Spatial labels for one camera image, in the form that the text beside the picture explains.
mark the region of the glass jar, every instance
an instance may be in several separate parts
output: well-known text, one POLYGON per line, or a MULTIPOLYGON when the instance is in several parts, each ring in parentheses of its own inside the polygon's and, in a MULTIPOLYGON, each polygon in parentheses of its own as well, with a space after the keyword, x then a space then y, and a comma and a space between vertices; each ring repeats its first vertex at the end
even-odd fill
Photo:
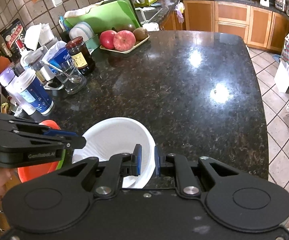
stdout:
POLYGON ((94 71, 96 64, 81 36, 69 41, 66 44, 66 49, 75 61, 75 65, 82 75, 87 76, 94 71))

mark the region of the purple bottle cap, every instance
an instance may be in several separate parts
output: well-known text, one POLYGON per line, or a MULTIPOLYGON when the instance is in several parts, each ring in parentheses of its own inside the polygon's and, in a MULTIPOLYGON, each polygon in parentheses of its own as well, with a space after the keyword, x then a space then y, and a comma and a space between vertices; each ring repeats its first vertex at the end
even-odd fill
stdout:
POLYGON ((14 71, 12 70, 12 68, 8 67, 0 74, 0 84, 6 87, 14 79, 14 77, 14 71))

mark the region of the black granite countertop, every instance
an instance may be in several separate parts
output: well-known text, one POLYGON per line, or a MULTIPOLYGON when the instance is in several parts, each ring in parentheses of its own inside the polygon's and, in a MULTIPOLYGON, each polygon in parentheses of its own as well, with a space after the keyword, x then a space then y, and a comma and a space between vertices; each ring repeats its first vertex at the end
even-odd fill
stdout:
MULTIPOLYGON (((174 10, 175 6, 177 5, 179 1, 183 1, 183 0, 159 0, 159 2, 161 3, 162 10, 150 22, 157 22, 159 24, 162 23, 166 19, 168 13, 174 10)), ((275 6, 270 5, 269 7, 265 7, 265 6, 262 6, 260 3, 253 1, 253 0, 211 0, 211 1, 225 1, 225 2, 251 5, 254 7, 258 7, 258 8, 262 8, 262 9, 266 9, 272 12, 279 13, 289 20, 289 16, 285 12, 282 12, 279 9, 277 9, 275 6)))
MULTIPOLYGON (((210 156, 268 178, 261 93, 243 40, 194 31, 151 32, 129 54, 96 49, 96 70, 75 95, 61 90, 44 119, 82 135, 111 117, 141 122, 165 153, 210 156)), ((152 178, 148 187, 170 186, 152 178)))

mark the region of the fruit tray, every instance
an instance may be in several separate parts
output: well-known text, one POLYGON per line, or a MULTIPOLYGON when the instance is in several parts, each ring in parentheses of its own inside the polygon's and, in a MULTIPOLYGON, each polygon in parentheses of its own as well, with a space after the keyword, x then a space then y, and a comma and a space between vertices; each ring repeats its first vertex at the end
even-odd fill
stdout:
POLYGON ((129 50, 126 51, 119 51, 116 49, 106 49, 104 46, 100 46, 100 49, 104 49, 104 50, 108 50, 108 51, 113 51, 113 52, 118 52, 118 53, 123 53, 123 54, 127 54, 130 51, 134 50, 136 47, 140 46, 142 43, 144 43, 147 39, 149 39, 150 35, 148 35, 148 37, 146 37, 143 41, 136 41, 136 44, 129 50))

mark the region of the metal spoon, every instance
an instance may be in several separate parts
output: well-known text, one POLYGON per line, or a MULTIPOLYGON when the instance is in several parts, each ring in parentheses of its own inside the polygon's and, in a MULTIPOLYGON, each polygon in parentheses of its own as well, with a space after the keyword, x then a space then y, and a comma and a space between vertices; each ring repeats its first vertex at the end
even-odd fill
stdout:
POLYGON ((67 76, 68 80, 71 82, 71 83, 79 83, 81 82, 83 79, 78 76, 78 75, 68 75, 66 72, 63 72, 61 69, 55 67, 54 65, 51 65, 51 64, 48 64, 50 67, 52 67, 53 69, 55 70, 58 70, 59 72, 65 74, 65 76, 67 76))

